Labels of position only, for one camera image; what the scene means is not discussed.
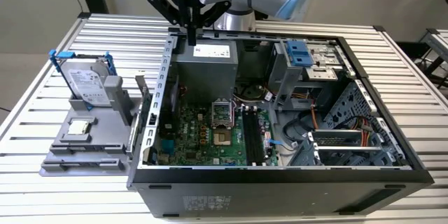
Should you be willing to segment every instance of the motherboard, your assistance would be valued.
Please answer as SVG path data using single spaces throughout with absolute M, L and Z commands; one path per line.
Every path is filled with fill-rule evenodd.
M 265 165 L 277 165 L 275 146 L 267 144 L 265 138 L 272 134 L 268 112 L 251 108 L 256 121 L 247 121 L 245 108 L 228 105 L 228 109 L 223 104 L 180 106 L 175 137 L 161 140 L 160 165 L 247 166 L 252 165 L 248 158 L 253 150 L 261 153 Z

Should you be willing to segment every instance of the aluminum extrusion table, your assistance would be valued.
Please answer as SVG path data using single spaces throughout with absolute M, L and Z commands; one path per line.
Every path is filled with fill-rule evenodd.
M 115 57 L 123 86 L 144 74 L 155 87 L 169 23 L 161 18 L 97 15 L 77 19 L 60 50 Z M 257 22 L 267 33 L 343 36 L 436 183 L 365 217 L 180 219 L 176 222 L 448 223 L 448 102 L 387 32 L 372 26 Z M 0 127 L 0 222 L 155 223 L 125 176 L 40 177 L 48 147 L 69 110 L 69 90 L 47 63 Z

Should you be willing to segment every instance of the floor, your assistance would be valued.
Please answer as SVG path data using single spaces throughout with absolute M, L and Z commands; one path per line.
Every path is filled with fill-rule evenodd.
M 48 55 L 0 53 L 0 107 L 11 110 L 33 81 Z M 0 124 L 8 112 L 0 110 Z

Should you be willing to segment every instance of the power supply label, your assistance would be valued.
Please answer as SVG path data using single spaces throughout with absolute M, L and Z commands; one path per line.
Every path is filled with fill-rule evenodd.
M 93 106 L 109 106 L 111 102 L 99 74 L 92 70 L 80 69 L 71 69 L 68 74 L 83 100 Z
M 231 58 L 231 47 L 228 45 L 196 45 L 195 57 Z
M 184 196 L 184 208 L 187 211 L 227 210 L 232 196 Z

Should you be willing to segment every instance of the metal frame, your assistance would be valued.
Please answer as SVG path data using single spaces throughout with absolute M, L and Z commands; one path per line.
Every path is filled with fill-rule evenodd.
M 421 38 L 431 49 L 439 54 L 429 67 L 425 69 L 424 74 L 431 76 L 432 72 L 441 65 L 444 61 L 448 62 L 448 32 L 445 30 L 437 31 L 433 28 L 428 28 L 425 36 Z
M 59 48 L 64 50 L 71 48 L 72 51 L 84 54 L 88 52 L 101 54 L 104 49 L 109 49 L 115 56 L 117 72 L 125 78 L 124 88 L 129 89 L 131 95 L 137 94 L 135 92 L 137 88 L 127 79 L 133 78 L 137 73 L 145 75 L 149 90 L 153 92 L 168 22 L 161 18 L 97 14 L 84 21 L 79 31 L 75 32 L 81 20 L 76 21 L 76 27 L 64 37 Z M 405 56 L 396 53 L 391 47 L 395 42 L 385 40 L 372 26 L 259 21 L 257 30 L 269 33 L 316 34 L 345 38 L 369 75 L 369 81 L 381 95 L 381 100 L 436 183 L 368 216 L 327 216 L 312 220 L 304 219 L 303 216 L 263 217 L 251 218 L 249 221 L 252 223 L 348 223 L 353 221 L 363 221 L 365 224 L 379 221 L 381 224 L 445 223 L 448 220 L 445 99 L 439 102 L 423 86 L 423 83 L 428 85 L 431 83 L 421 78 L 419 70 L 416 70 L 419 74 L 409 70 L 409 63 L 403 60 Z M 441 30 L 440 33 L 447 34 L 448 30 Z M 400 89 L 389 88 L 391 82 Z M 8 205 L 11 216 L 3 217 L 3 221 L 57 222 L 67 221 L 67 218 L 73 222 L 91 222 L 93 218 L 112 222 L 128 221 L 129 218 L 141 222 L 155 221 L 143 201 L 135 198 L 133 192 L 125 191 L 125 176 L 41 178 L 36 175 L 52 142 L 48 138 L 57 133 L 59 124 L 69 109 L 68 102 L 64 102 L 68 100 L 67 92 L 68 89 L 61 88 L 60 85 L 60 76 L 53 74 L 53 69 L 49 64 L 45 64 L 7 121 L 0 126 L 3 136 L 0 191 L 3 197 L 9 199 L 4 205 Z M 191 221 L 229 223 L 248 221 L 248 219 L 201 218 Z

